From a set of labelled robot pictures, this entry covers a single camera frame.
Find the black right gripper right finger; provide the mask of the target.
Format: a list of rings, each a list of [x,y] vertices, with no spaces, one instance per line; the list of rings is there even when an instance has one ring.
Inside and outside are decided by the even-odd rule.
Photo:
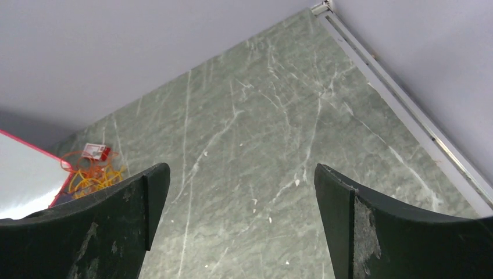
[[[418,208],[318,164],[314,185],[336,278],[491,278],[492,218]]]

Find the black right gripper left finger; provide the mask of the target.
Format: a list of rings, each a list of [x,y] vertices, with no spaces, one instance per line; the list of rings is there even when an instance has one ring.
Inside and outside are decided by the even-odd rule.
[[[2,278],[138,278],[170,186],[158,163],[111,187],[1,220]]]

